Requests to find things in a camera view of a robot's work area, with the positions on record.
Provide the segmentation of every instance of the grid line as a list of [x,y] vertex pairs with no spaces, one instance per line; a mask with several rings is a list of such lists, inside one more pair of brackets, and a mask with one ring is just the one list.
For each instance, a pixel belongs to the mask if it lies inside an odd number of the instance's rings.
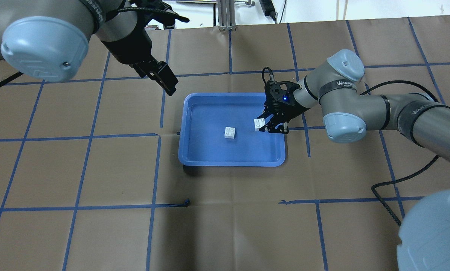
[[412,31],[412,35],[414,36],[414,40],[416,41],[417,48],[419,48],[419,51],[421,52],[421,55],[422,55],[422,57],[424,59],[424,63],[426,65],[427,71],[429,72],[429,76],[431,77],[431,80],[433,81],[434,87],[435,87],[435,89],[437,91],[437,95],[439,96],[439,99],[441,100],[441,102],[443,104],[445,104],[444,99],[442,98],[441,91],[439,90],[439,87],[437,86],[437,83],[435,81],[435,78],[434,78],[434,75],[433,75],[433,71],[431,70],[431,67],[429,66],[429,63],[427,61],[426,55],[424,54],[422,46],[419,43],[419,40],[418,40],[417,35],[416,35],[416,31],[414,31],[414,26],[412,25],[412,22],[411,22],[409,17],[407,17],[407,20],[409,21],[410,30]]
[[29,122],[27,123],[26,132],[24,133],[24,139],[23,139],[22,143],[20,144],[20,148],[19,148],[19,152],[17,154],[17,158],[15,158],[15,163],[14,163],[14,167],[12,169],[11,177],[9,179],[8,187],[6,188],[6,192],[5,192],[4,197],[2,199],[1,209],[3,209],[5,204],[6,204],[6,200],[8,198],[12,182],[14,180],[15,171],[17,170],[17,166],[19,164],[19,159],[20,159],[20,156],[22,154],[22,150],[24,149],[25,140],[27,138],[27,134],[29,133],[29,129],[31,128],[32,119],[34,118],[34,113],[36,112],[37,103],[39,102],[39,98],[41,97],[41,93],[42,93],[43,87],[44,87],[44,81],[41,82],[41,86],[39,87],[39,92],[37,93],[37,98],[36,98],[36,101],[34,103],[34,107],[32,108],[32,112],[31,112],[31,116],[29,118]]
[[149,266],[151,264],[151,242],[153,240],[154,211],[156,209],[156,193],[158,189],[158,171],[160,166],[160,154],[161,154],[161,137],[158,137],[158,147],[156,150],[156,166],[154,168],[153,200],[151,201],[151,215],[149,217],[148,249],[146,251],[146,271],[149,271]]
[[109,139],[115,137],[155,137],[158,134],[144,133],[144,134],[103,134],[94,136],[81,137],[34,137],[30,139],[0,139],[0,142],[20,142],[20,141],[56,141],[56,140],[75,140],[75,139]]
[[[419,201],[423,199],[423,196],[416,197],[388,197],[383,198],[387,202],[400,201]],[[324,203],[350,203],[350,202],[379,202],[377,198],[345,198],[345,199],[294,199],[292,201],[282,200],[278,204],[324,204]]]
[[[423,196],[400,197],[401,201],[419,201]],[[387,202],[397,202],[397,197],[384,198]],[[346,199],[294,199],[291,201],[282,200],[278,204],[315,204],[315,203],[349,203],[349,202],[378,202],[376,198],[346,198]],[[154,204],[154,208],[174,208],[186,207],[188,203],[183,204]],[[150,209],[153,204],[131,204],[131,205],[111,205],[111,206],[78,206],[77,210],[110,210],[110,209]],[[72,211],[74,206],[55,206],[55,207],[13,207],[0,208],[2,212],[28,212],[28,211]]]
[[315,205],[317,213],[318,234],[320,237],[320,247],[322,248],[323,269],[324,271],[328,271],[327,253],[325,250],[325,239],[323,238],[322,216],[320,215],[320,206],[318,202],[316,202]]
[[[436,63],[428,63],[429,66],[435,66],[435,65],[450,65],[450,62],[436,62]],[[366,69],[375,69],[375,68],[381,68],[381,67],[424,67],[426,64],[390,64],[390,65],[365,65],[364,67]],[[298,68],[297,70],[299,72],[304,71],[312,71],[316,68],[314,67],[308,67],[308,68]],[[278,69],[274,70],[273,72],[294,72],[295,69]],[[195,77],[195,76],[213,76],[213,75],[223,75],[223,74],[249,74],[249,73],[261,73],[261,70],[249,70],[249,71],[241,71],[241,72],[210,72],[210,73],[189,73],[189,74],[176,74],[176,77]],[[132,77],[111,77],[104,79],[105,81],[116,81],[116,80],[131,80],[131,79],[142,79],[139,76],[132,76]],[[79,82],[98,82],[102,79],[72,79],[66,82],[47,82],[45,81],[44,84],[62,84],[62,83],[79,83]],[[6,86],[19,86],[19,85],[38,85],[41,84],[41,82],[19,82],[19,83],[8,83]]]
[[70,230],[69,230],[69,236],[68,236],[68,242],[67,242],[67,245],[66,245],[66,252],[64,254],[63,271],[66,270],[66,267],[67,267],[67,264],[68,264],[69,250],[70,250],[71,241],[72,241],[72,238],[73,238],[74,227],[75,227],[75,222],[76,222],[77,207],[79,206],[79,199],[81,198],[82,184],[84,183],[84,177],[85,177],[86,168],[87,168],[87,161],[89,159],[89,153],[91,151],[91,144],[93,142],[94,129],[96,127],[96,120],[98,118],[99,104],[101,103],[101,97],[102,97],[103,87],[104,87],[104,79],[106,78],[106,72],[107,72],[107,69],[108,69],[110,55],[111,55],[111,53],[108,52],[108,56],[106,58],[106,64],[104,65],[103,76],[102,76],[102,79],[101,79],[101,86],[99,88],[98,101],[96,102],[96,109],[94,111],[94,118],[93,118],[93,124],[91,126],[91,133],[89,135],[89,141],[88,141],[88,144],[87,144],[86,155],[85,155],[85,158],[84,158],[84,165],[82,166],[81,179],[79,181],[79,187],[78,187],[78,190],[77,190],[75,209],[73,211],[73,219],[71,221]]
[[[355,53],[358,57],[360,57],[359,51],[357,50],[357,45],[355,44],[354,33],[352,32],[352,28],[350,27],[350,23],[348,20],[346,21],[346,23],[347,23],[347,28],[349,29],[349,34],[350,34],[350,38],[352,40],[352,45],[354,46]],[[389,157],[389,152],[387,151],[387,146],[385,144],[384,135],[383,135],[382,131],[378,131],[378,133],[379,133],[379,137],[380,137],[380,142],[382,143],[382,148],[384,150],[384,155],[385,155],[385,158],[387,161],[387,166],[389,168],[389,173],[391,175],[392,181],[394,181],[395,180],[394,170],[392,169],[392,163],[391,163],[391,159]],[[404,216],[405,216],[404,206],[402,205],[402,201],[400,200],[401,196],[399,193],[399,189],[396,187],[395,184],[394,184],[394,192],[395,192],[395,196],[397,197],[397,202],[399,204],[399,210],[401,212],[402,218],[404,218]]]
[[[293,65],[295,68],[294,69],[295,78],[297,79],[297,82],[298,82],[298,81],[300,81],[299,68],[297,67],[297,55],[295,54],[295,47],[293,46],[292,30],[290,29],[289,23],[287,23],[287,31],[288,31],[288,39],[290,40],[290,47],[292,49]],[[302,115],[302,123],[304,124],[305,144],[307,145],[307,155],[310,158],[310,141],[309,141],[309,131],[308,131],[308,127],[307,127],[307,120],[305,120],[304,113],[302,113],[301,115]]]
[[[168,42],[166,43],[166,63],[169,65],[169,47],[171,44],[171,29],[168,30]],[[163,88],[163,94],[161,96],[161,116],[160,116],[160,128],[163,128],[163,118],[165,116],[165,99],[166,91]]]

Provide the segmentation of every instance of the blue tray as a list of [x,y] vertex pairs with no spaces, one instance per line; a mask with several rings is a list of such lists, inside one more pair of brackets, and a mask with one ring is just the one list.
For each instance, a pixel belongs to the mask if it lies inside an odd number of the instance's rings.
[[[285,137],[255,131],[263,93],[194,93],[184,102],[178,158],[183,165],[279,166]],[[235,139],[224,137],[235,127]]]

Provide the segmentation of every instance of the power adapter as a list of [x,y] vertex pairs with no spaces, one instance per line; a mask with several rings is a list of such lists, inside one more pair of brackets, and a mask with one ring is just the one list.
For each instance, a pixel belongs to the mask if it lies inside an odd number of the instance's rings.
[[273,6],[272,0],[260,0],[260,5],[265,17],[270,16],[276,23],[277,17],[275,16],[275,7]]

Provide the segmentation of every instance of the cable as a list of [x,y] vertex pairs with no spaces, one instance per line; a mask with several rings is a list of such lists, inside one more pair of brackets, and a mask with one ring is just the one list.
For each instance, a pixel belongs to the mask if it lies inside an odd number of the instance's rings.
[[22,72],[16,72],[15,74],[13,74],[13,75],[7,77],[6,79],[2,80],[2,81],[0,82],[0,88],[1,88],[2,86],[4,86],[5,84],[11,82],[11,81],[14,80],[15,78],[21,76],[21,75],[22,75]]
[[367,91],[364,91],[364,92],[362,92],[362,93],[359,94],[359,95],[367,94],[367,93],[369,93],[370,91],[373,91],[374,89],[376,89],[376,88],[378,88],[378,87],[382,87],[382,86],[389,85],[389,84],[409,84],[409,85],[418,87],[418,88],[420,88],[422,91],[424,91],[425,93],[427,93],[429,96],[431,96],[431,98],[433,98],[433,101],[439,102],[439,100],[434,96],[434,94],[432,94],[427,88],[423,87],[422,85],[420,85],[420,84],[418,84],[418,83],[411,82],[411,81],[407,81],[407,80],[392,80],[392,81],[383,82],[383,83],[380,83],[380,84],[378,84],[378,85],[375,85],[375,86],[369,88]]
[[380,201],[380,203],[385,207],[385,209],[389,212],[389,214],[392,216],[392,218],[394,219],[395,223],[397,223],[397,225],[400,227],[401,226],[401,221],[399,220],[399,218],[397,217],[397,215],[394,213],[394,211],[392,211],[392,209],[390,208],[390,206],[385,202],[385,200],[378,194],[378,192],[376,191],[377,187],[381,187],[381,186],[385,186],[385,185],[390,185],[390,184],[396,184],[396,183],[400,183],[400,182],[404,182],[407,181],[413,177],[416,177],[417,175],[421,174],[422,172],[426,171],[428,168],[430,168],[439,158],[438,155],[434,156],[434,158],[427,164],[425,165],[423,168],[421,168],[420,170],[412,173],[411,175],[407,176],[407,177],[403,177],[400,178],[398,180],[395,181],[390,181],[390,182],[383,182],[383,183],[378,183],[375,184],[371,187],[372,192],[374,193],[374,195],[376,196],[376,198]]
[[[432,94],[432,92],[430,92],[427,88],[425,88],[424,86],[422,86],[422,85],[420,85],[418,83],[407,81],[407,80],[392,80],[392,81],[383,82],[383,83],[380,83],[378,85],[375,85],[375,86],[369,88],[367,91],[364,91],[363,93],[361,93],[359,95],[365,95],[367,93],[370,93],[374,89],[377,89],[379,87],[382,87],[382,86],[385,86],[385,85],[388,85],[388,84],[409,84],[409,85],[412,85],[412,86],[416,86],[416,87],[420,88],[422,91],[424,91],[425,93],[427,93],[429,96],[431,96],[431,98],[435,102],[438,102],[436,96],[434,96],[434,94]],[[394,213],[394,211],[392,211],[390,206],[385,202],[385,200],[379,195],[379,193],[377,192],[376,188],[377,187],[381,187],[381,186],[385,186],[385,185],[391,185],[391,184],[393,185],[393,184],[396,184],[396,183],[404,182],[404,181],[407,181],[407,180],[409,180],[409,179],[411,179],[413,177],[416,177],[417,175],[421,174],[422,172],[424,172],[428,168],[430,168],[437,161],[438,158],[439,158],[438,155],[434,156],[434,158],[429,163],[427,163],[427,165],[425,165],[423,168],[421,168],[420,170],[412,173],[409,176],[400,178],[400,179],[395,180],[395,181],[378,183],[378,184],[375,184],[375,185],[373,185],[371,187],[371,190],[374,193],[374,195],[376,196],[376,198],[378,199],[378,201],[380,201],[380,203],[385,207],[385,209],[387,210],[389,215],[392,216],[392,219],[394,219],[395,223],[397,223],[397,225],[399,227],[401,226],[401,221],[399,220],[397,215]]]
[[286,5],[287,5],[287,0],[285,0],[284,8],[283,8],[283,10],[282,10],[282,16],[280,16],[280,23],[279,23],[279,24],[282,23],[282,19],[284,18],[284,12],[285,12],[285,6],[286,6]]
[[167,11],[159,10],[159,9],[150,9],[150,8],[142,8],[142,7],[128,7],[128,8],[117,9],[116,13],[129,12],[129,11],[151,12],[151,13],[156,13],[156,14],[163,14],[163,15],[171,16],[171,17],[178,19],[179,21],[182,21],[184,23],[190,22],[190,19],[188,19],[186,17],[180,16],[176,13],[171,13],[171,12],[167,12]]
[[270,74],[270,77],[273,76],[273,71],[269,67],[264,67],[263,70],[261,70],[261,79],[263,80],[263,83],[266,84],[265,77],[263,76],[265,74],[265,70],[268,69],[268,73]]

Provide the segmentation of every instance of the white lego brick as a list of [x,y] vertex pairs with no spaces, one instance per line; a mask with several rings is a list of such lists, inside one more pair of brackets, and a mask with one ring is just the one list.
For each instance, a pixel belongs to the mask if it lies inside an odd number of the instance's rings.
[[235,139],[235,127],[225,127],[225,138]]
[[254,119],[253,122],[255,123],[256,131],[265,126],[265,119]]

